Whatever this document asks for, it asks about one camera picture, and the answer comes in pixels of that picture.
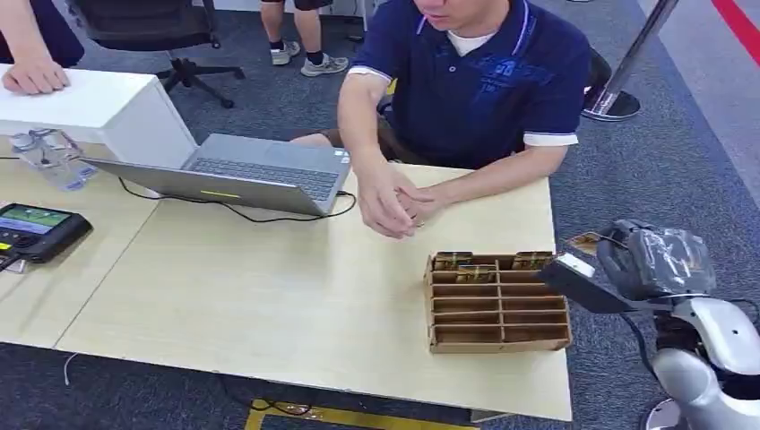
navy polo shirt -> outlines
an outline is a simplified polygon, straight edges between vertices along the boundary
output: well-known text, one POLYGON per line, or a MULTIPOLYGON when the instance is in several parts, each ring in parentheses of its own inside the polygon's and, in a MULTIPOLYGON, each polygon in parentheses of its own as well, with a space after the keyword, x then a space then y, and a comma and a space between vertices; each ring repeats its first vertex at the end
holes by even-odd
POLYGON ((388 119, 410 151, 481 168, 519 151, 523 135, 574 136, 591 49, 570 23, 512 0, 498 32, 459 56, 412 0, 389 0, 353 65, 397 78, 388 119))
MULTIPOLYGON (((79 63, 84 56, 82 43, 76 38, 66 19, 61 16, 52 1, 31 0, 31 8, 37 18, 39 32, 53 60, 62 67, 71 67, 79 63)), ((0 63, 13 63, 13 56, 2 34, 0 34, 0 63)))

device screen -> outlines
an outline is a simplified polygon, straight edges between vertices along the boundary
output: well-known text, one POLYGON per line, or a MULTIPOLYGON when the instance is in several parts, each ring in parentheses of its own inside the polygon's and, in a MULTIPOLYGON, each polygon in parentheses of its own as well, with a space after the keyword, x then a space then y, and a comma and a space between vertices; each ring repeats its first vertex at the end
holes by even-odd
POLYGON ((47 209, 16 206, 0 214, 0 228, 10 228, 44 235, 58 224, 64 222, 69 216, 66 213, 49 211, 47 209))

person's leg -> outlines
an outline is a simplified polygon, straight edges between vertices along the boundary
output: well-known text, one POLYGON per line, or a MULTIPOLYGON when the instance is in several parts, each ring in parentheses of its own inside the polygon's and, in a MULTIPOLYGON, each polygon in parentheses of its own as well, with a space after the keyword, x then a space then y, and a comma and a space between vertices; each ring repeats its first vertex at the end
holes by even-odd
POLYGON ((322 23, 319 21, 319 8, 332 2, 333 0, 294 0, 296 28, 307 51, 307 60, 301 69, 301 73, 305 76, 338 73, 349 66, 348 58, 332 58, 322 52, 322 23))
MULTIPOLYGON (((341 133, 336 129, 324 130, 316 134, 298 137, 291 142, 306 146, 332 146, 334 148, 344 148, 341 133)), ((396 135, 393 127, 382 116, 377 117, 377 142, 380 144, 380 151, 388 160, 432 166, 417 154, 407 150, 396 135)))
POLYGON ((262 0, 261 14, 266 37, 269 39, 269 52, 273 65, 286 65, 293 56, 301 51, 297 42, 282 39, 282 16, 285 14, 284 0, 262 0))
POLYGON ((280 30, 282 15, 285 13, 285 0, 262 0, 261 8, 263 28, 266 30, 269 43, 279 45, 282 43, 280 30))

man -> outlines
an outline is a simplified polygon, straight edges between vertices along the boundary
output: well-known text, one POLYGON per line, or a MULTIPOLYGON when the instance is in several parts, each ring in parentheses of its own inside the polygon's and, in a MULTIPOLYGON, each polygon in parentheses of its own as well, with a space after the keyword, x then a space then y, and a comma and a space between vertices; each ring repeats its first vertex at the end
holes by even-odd
POLYGON ((50 0, 0 1, 0 63, 13 64, 3 75, 6 89, 22 94, 61 90, 69 85, 63 67, 76 65, 83 55, 82 44, 50 0))
MULTIPOLYGON (((301 41, 307 51, 307 59, 301 67, 301 74, 315 77, 321 74, 339 73, 349 65, 348 58, 332 58, 322 52, 322 25, 319 21, 319 8, 333 3, 333 0, 293 0, 296 27, 301 41)), ((290 59, 301 52, 297 42, 282 39, 282 15, 285 13, 285 0, 262 0, 262 22, 269 38, 270 54, 273 65, 286 65, 290 59)))
POLYGON ((389 0, 343 83, 340 135, 297 142, 345 146, 365 223, 411 236, 447 206, 557 170, 578 142, 590 62, 578 29, 525 0, 389 0), (418 189, 386 159, 476 170, 418 189))

laptop keyboard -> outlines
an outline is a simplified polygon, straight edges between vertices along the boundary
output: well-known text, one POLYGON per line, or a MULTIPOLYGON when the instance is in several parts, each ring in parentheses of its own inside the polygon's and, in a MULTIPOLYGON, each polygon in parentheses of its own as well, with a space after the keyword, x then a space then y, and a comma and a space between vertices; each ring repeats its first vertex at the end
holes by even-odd
POLYGON ((316 201, 326 201, 330 196, 333 185, 338 180, 338 174, 335 173, 301 170, 299 168, 262 166, 260 164, 225 159, 199 158, 193 163, 190 170, 200 173, 211 173, 213 175, 296 185, 316 201))

